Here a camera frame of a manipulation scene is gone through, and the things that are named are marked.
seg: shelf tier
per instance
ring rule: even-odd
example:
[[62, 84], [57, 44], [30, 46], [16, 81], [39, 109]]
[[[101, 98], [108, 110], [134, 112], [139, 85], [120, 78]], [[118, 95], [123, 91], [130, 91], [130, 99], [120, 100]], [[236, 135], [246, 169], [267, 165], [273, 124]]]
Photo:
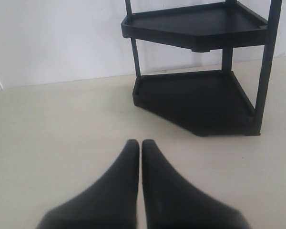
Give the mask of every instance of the shelf tier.
[[260, 135], [255, 110], [233, 72], [143, 76], [136, 80], [133, 101], [198, 136]]
[[239, 2], [135, 13], [122, 22], [125, 38], [209, 52], [265, 45], [267, 20]]

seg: shelf base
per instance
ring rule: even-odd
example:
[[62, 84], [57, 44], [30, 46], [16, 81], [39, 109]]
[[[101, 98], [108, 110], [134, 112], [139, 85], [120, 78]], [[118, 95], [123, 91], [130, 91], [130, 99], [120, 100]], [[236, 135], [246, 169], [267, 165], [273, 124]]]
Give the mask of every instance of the shelf base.
[[220, 70], [143, 76], [133, 101], [198, 136], [260, 135], [254, 109], [233, 72]]

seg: cream floor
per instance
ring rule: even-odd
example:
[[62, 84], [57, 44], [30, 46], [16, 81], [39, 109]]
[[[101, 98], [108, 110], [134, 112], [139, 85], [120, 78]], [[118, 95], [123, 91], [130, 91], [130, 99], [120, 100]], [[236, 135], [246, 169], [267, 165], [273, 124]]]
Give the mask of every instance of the cream floor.
[[[252, 101], [259, 68], [234, 64]], [[0, 229], [35, 228], [104, 173], [129, 138], [155, 139], [185, 178], [240, 209], [252, 228], [286, 229], [286, 57], [274, 61], [261, 136], [194, 136], [135, 107], [133, 83], [121, 76], [0, 93]]]

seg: beige surface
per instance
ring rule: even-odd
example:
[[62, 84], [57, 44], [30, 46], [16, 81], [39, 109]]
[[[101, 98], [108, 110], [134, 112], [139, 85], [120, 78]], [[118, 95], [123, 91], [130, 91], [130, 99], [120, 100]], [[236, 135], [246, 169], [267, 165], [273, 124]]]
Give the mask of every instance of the beige surface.
[[[259, 67], [234, 66], [251, 99]], [[129, 138], [155, 139], [182, 175], [240, 209], [254, 229], [286, 229], [286, 58], [274, 62], [260, 137], [196, 137], [133, 106], [133, 83], [123, 76], [0, 93], [0, 229], [35, 228], [92, 184]]]

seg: white floor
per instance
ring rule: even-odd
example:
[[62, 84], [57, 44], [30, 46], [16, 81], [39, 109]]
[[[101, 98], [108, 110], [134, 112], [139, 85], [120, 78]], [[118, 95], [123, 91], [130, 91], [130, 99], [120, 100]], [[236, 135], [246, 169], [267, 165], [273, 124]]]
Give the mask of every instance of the white floor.
[[[234, 65], [252, 101], [259, 68]], [[133, 83], [122, 76], [0, 93], [0, 229], [35, 228], [90, 186], [129, 138], [155, 139], [182, 175], [240, 209], [253, 229], [286, 229], [286, 57], [274, 61], [261, 136], [194, 136], [135, 107]]]

